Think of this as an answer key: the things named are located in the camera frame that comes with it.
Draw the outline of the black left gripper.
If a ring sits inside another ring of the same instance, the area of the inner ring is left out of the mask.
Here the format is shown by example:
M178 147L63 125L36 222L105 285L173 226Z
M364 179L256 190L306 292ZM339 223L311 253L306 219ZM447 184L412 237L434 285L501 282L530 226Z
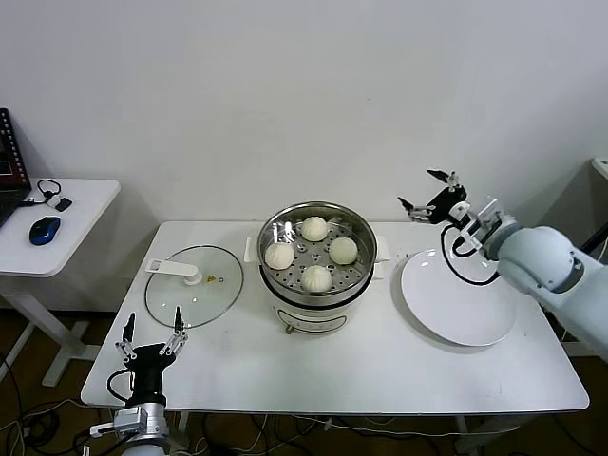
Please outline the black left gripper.
M163 344L141 346L133 349L132 341L136 315L132 313L123 327L121 339L115 347L121 354L125 367L133 374L132 394L126 400L127 407L155 403L166 406L166 397L162 394L163 371L173 364L176 356L184 347L188 334L181 317L180 307L176 308L174 331Z

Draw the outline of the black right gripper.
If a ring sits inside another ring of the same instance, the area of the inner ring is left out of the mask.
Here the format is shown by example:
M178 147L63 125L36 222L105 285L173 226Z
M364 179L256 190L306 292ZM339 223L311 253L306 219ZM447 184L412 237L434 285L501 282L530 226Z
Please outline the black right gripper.
M428 169L427 173L433 178L444 183L444 188L429 203L434 209L428 215L426 206L415 206L406 199L398 197L399 202L408 214L408 218L414 222L439 224L449 221L454 224L468 224L471 217L468 214L470 204L466 201L467 192L460 186L460 179L455 171L448 173L439 169Z

